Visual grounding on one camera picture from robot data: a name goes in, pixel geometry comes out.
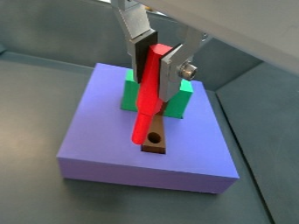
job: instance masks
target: brown slot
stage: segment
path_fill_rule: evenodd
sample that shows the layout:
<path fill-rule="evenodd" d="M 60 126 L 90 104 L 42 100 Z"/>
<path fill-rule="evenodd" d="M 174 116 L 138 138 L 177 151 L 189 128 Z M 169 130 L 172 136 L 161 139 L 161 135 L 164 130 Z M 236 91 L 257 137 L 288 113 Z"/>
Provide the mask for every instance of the brown slot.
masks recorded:
<path fill-rule="evenodd" d="M 164 140 L 164 109 L 166 102 L 162 104 L 160 112 L 153 116 L 150 128 L 148 130 L 146 139 L 141 145 L 141 151 L 165 154 L 165 140 Z"/>

